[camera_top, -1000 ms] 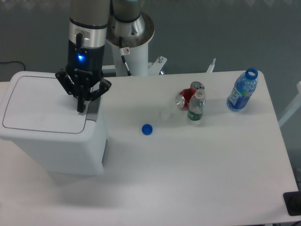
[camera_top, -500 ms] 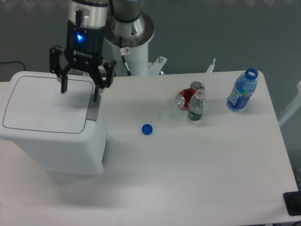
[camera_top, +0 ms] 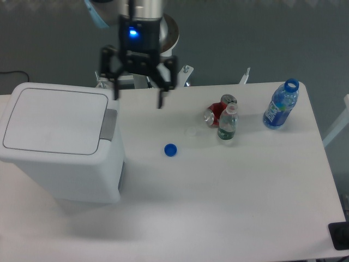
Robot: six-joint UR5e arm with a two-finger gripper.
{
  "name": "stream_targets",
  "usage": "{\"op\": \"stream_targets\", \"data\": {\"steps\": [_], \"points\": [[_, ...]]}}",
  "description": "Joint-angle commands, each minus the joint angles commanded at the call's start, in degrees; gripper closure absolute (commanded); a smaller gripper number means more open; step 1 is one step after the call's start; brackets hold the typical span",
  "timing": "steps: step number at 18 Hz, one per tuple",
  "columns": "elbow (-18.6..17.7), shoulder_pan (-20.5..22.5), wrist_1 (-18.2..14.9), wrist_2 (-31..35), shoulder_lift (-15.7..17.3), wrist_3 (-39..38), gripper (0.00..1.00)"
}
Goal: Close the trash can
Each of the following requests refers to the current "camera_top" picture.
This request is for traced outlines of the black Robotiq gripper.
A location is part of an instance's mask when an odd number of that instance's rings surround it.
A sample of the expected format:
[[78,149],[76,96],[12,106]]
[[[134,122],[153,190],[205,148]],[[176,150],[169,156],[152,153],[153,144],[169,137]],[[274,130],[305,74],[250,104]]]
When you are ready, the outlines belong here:
[[[101,49],[100,57],[100,76],[113,83],[114,100],[119,99],[118,79],[125,71],[145,76],[160,74],[156,82],[159,89],[158,109],[163,107],[169,92],[176,88],[178,57],[172,55],[160,59],[160,22],[160,19],[119,17],[119,52],[114,46],[106,45]],[[112,58],[117,56],[122,65],[112,71]]]

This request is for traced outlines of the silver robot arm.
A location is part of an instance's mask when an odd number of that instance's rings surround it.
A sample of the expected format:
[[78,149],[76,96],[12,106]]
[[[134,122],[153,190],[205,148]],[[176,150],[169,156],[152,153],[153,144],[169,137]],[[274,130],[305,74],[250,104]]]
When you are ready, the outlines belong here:
[[164,1],[85,1],[92,20],[100,28],[118,25],[119,47],[104,46],[100,52],[99,75],[113,83],[119,98],[119,78],[123,73],[149,77],[158,87],[158,108],[164,97],[176,88],[178,58],[164,56],[170,34]]

